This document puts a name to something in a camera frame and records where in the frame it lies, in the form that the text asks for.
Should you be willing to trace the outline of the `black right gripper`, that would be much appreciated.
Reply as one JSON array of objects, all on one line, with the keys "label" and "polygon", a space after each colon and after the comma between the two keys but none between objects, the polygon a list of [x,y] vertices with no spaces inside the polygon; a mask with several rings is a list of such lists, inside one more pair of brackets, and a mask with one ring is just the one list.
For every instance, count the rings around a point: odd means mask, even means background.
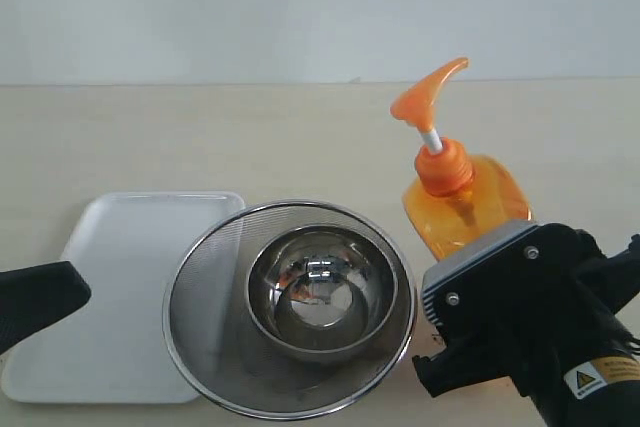
[{"label": "black right gripper", "polygon": [[425,276],[424,313],[445,347],[413,366],[433,397],[500,377],[530,395],[579,355],[638,354],[616,317],[638,293],[637,235],[612,257],[586,232],[469,245]]}]

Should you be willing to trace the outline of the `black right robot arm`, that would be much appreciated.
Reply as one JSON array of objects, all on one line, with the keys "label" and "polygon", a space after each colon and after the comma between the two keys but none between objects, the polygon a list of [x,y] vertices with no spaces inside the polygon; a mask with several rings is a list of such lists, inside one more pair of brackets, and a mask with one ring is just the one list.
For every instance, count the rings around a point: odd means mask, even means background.
[{"label": "black right robot arm", "polygon": [[635,426],[639,340],[618,312],[639,292],[639,243],[606,256],[548,224],[429,268],[421,301],[444,341],[413,360],[432,397],[509,378],[549,426]]}]

